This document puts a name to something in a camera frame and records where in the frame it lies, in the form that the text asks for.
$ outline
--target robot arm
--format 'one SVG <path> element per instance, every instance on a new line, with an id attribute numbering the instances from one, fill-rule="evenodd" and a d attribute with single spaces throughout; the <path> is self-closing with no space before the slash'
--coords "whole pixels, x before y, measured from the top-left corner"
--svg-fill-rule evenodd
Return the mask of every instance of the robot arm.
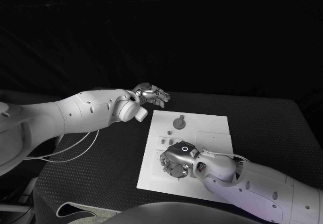
<path id="1" fill-rule="evenodd" d="M 168 94 L 144 83 L 132 91 L 85 91 L 57 102 L 13 105 L 0 102 L 0 175 L 23 161 L 34 147 L 47 139 L 67 133 L 87 133 L 126 122 L 142 121 L 147 111 L 139 105 L 164 106 Z"/>
<path id="2" fill-rule="evenodd" d="M 186 177 L 190 169 L 206 189 L 265 221 L 323 223 L 323 191 L 276 170 L 249 161 L 236 162 L 206 149 L 199 152 L 187 142 L 170 146 L 160 161 L 175 178 Z"/>

